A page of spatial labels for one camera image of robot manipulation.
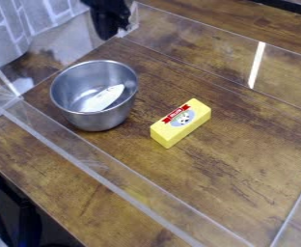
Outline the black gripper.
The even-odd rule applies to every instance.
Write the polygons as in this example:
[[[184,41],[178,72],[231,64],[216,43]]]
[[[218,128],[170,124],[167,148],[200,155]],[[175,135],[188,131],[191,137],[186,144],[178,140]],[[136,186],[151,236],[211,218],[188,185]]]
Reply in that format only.
[[[120,29],[124,31],[130,29],[132,12],[126,0],[82,0],[82,2],[99,12],[92,13],[92,19],[96,33],[104,41],[111,39]]]

